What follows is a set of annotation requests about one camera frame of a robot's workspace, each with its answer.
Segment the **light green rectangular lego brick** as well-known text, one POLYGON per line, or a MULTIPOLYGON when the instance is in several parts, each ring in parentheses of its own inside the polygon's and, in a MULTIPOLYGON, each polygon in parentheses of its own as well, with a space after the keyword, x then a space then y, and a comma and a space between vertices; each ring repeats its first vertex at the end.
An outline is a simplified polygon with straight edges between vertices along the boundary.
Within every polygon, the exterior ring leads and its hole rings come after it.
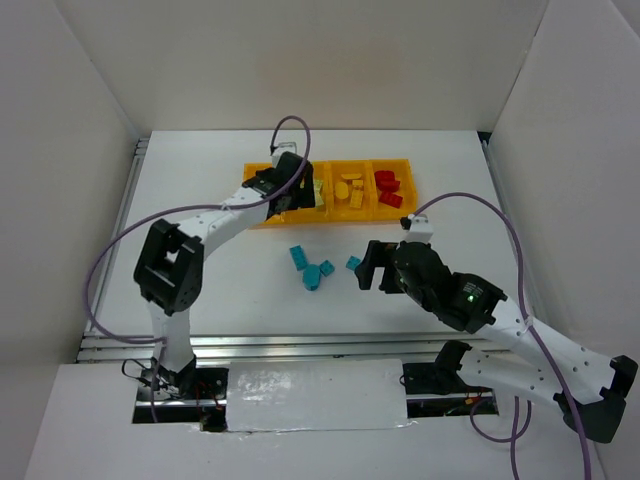
POLYGON ((321 179, 315 179, 314 180, 314 193, 316 195, 321 195, 322 194, 323 185, 324 185, 324 182, 321 179))

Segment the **teal square lego brick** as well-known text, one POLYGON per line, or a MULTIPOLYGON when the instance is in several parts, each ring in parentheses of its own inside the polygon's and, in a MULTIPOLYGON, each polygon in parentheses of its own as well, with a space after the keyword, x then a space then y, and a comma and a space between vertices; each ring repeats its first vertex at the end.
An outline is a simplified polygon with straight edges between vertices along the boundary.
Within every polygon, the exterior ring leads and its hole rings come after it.
POLYGON ((346 268, 351 271, 354 271, 359 266, 360 263, 361 263, 361 260, 358 257, 350 256, 346 262, 346 268))
POLYGON ((335 271, 334 265, 329 261, 325 260, 319 265, 320 272, 323 276, 328 277, 335 271))

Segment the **yellow oval lego brick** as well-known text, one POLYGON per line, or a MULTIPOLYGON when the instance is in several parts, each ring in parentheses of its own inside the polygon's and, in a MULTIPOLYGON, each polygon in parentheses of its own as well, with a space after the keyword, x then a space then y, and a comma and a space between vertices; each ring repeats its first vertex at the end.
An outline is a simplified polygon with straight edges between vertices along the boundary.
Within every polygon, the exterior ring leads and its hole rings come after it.
POLYGON ((346 182, 339 181, 334 185, 334 196, 338 200, 346 200, 349 198, 350 190, 346 182))

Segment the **red curved lego brick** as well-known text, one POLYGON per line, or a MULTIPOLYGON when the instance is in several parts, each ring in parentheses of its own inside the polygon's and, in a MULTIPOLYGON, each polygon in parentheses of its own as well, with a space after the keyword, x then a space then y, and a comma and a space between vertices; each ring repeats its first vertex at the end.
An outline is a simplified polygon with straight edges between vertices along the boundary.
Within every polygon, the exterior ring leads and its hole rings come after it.
POLYGON ((403 203, 403 197, 389 191, 382 191, 379 195, 379 202, 389 207, 399 209, 403 203))

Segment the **long teal lego brick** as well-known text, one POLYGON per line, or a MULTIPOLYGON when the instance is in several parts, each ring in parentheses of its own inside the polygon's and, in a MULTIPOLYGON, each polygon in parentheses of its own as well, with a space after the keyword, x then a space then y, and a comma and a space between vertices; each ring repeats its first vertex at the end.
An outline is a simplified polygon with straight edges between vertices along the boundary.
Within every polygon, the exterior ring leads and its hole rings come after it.
POLYGON ((301 245, 290 247, 289 253, 297 271, 303 271, 309 266, 306 253, 301 245))

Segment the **red rectangular lego brick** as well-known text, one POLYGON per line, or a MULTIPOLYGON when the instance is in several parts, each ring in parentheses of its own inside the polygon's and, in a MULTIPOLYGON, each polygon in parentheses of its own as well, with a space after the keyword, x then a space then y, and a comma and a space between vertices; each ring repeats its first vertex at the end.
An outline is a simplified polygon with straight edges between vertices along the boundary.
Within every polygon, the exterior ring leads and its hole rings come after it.
POLYGON ((395 193, 400 189, 401 182, 399 180, 380 180, 376 182, 377 188, 383 192, 395 193))

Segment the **teal oval lego brick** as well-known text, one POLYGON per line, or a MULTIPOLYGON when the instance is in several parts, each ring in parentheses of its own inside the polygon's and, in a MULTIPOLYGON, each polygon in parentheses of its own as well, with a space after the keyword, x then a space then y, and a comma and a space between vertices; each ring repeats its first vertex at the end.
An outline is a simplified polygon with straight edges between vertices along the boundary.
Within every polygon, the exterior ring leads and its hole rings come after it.
POLYGON ((303 286, 308 291, 315 291, 321 283, 322 273, 320 267, 316 264, 309 264, 303 271, 303 286))

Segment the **red oval lego brick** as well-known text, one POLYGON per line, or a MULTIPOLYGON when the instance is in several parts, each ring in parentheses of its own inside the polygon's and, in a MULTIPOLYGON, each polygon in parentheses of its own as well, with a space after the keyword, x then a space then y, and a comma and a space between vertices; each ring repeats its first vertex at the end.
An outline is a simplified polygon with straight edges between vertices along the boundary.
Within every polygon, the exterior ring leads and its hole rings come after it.
POLYGON ((395 173, 390 170, 377 170, 374 172, 376 185, 382 188, 384 185, 390 185, 396 181, 395 173))

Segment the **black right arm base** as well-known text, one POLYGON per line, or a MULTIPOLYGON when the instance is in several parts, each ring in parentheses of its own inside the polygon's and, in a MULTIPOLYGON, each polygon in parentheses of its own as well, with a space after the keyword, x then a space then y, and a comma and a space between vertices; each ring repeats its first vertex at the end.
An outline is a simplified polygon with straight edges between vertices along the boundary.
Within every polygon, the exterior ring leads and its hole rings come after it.
POLYGON ((432 362, 403 364, 399 383, 406 393, 409 419, 497 415, 491 389, 465 383, 458 375, 461 360, 472 347, 461 341, 448 341, 432 362))

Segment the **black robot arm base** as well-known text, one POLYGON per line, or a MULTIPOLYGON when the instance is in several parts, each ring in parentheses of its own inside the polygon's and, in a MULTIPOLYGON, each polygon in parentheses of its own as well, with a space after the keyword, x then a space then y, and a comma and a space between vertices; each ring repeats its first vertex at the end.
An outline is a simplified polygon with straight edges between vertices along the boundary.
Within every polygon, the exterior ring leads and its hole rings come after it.
POLYGON ((228 429, 228 368, 197 368, 184 387, 170 385, 164 374, 153 378, 152 368, 136 359, 125 359, 121 373, 137 384, 133 424, 194 424, 213 433, 228 429))

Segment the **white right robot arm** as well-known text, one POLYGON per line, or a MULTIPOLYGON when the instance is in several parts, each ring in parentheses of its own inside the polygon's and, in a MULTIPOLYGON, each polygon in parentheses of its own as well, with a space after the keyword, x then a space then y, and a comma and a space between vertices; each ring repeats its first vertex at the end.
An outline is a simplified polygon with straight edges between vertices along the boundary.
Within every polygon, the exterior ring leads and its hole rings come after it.
POLYGON ((434 361, 429 382, 440 393, 462 386, 504 390, 558 412, 574 431, 608 444, 621 424, 638 365, 579 345, 535 318, 525 318, 499 287, 471 273, 452 272, 428 244, 372 240, 355 275, 368 290, 375 269, 386 294, 404 294, 446 326, 517 356, 499 359, 452 340, 434 361))

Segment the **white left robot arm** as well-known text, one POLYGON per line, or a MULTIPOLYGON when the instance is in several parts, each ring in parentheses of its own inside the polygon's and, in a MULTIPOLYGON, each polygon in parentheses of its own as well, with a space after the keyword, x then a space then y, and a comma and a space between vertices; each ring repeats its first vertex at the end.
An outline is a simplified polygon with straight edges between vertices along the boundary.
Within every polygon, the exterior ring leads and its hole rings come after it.
POLYGON ((134 269, 147 301, 152 333, 161 339, 151 363, 157 378, 181 395, 196 381, 190 309, 198 299, 207 258, 241 232, 287 211, 313 208, 313 166, 283 151, 215 209, 178 223, 161 218, 149 228, 134 269))

